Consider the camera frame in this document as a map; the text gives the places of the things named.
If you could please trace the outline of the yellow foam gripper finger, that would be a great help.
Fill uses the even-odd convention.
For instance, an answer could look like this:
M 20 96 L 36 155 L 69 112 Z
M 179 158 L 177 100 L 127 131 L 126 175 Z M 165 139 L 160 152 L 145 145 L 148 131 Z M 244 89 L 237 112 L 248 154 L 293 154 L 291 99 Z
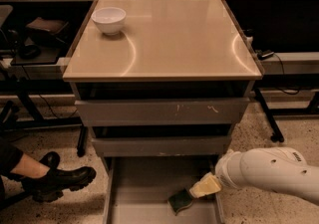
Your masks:
M 189 193 L 193 198 L 200 198 L 217 193 L 220 190 L 221 184 L 217 177 L 208 172 L 189 189 Z

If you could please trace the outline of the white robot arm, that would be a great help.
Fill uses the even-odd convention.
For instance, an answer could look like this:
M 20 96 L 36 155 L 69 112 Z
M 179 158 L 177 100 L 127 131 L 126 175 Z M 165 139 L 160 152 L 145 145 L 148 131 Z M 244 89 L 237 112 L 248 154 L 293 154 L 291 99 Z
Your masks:
M 254 148 L 244 152 L 229 150 L 190 189 L 193 198 L 219 192 L 223 187 L 255 187 L 299 197 L 319 204 L 319 167 L 308 165 L 291 147 Z

